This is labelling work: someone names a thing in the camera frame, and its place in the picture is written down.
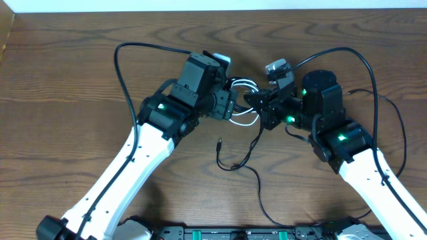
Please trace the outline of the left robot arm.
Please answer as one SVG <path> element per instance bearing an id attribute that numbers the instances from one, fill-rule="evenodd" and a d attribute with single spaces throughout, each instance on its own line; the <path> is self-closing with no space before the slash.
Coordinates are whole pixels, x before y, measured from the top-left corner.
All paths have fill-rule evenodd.
<path id="1" fill-rule="evenodd" d="M 121 218 L 156 167 L 203 116 L 230 119 L 237 93 L 225 88 L 231 59 L 190 53 L 178 79 L 170 79 L 141 104 L 135 127 L 93 187 L 61 218 L 45 216 L 38 239 L 151 239 L 143 223 Z"/>

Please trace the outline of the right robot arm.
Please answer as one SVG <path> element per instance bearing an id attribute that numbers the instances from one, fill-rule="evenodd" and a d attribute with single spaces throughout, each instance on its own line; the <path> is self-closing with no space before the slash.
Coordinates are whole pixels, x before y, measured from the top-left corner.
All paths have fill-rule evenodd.
<path id="1" fill-rule="evenodd" d="M 309 132 L 317 157 L 349 183 L 393 239 L 425 239 L 426 212 L 390 169 L 373 136 L 346 117 L 342 88 L 333 72 L 315 70 L 302 79 L 296 96 L 292 76 L 275 89 L 248 93 L 244 100 L 261 117 L 262 127 L 280 123 Z"/>

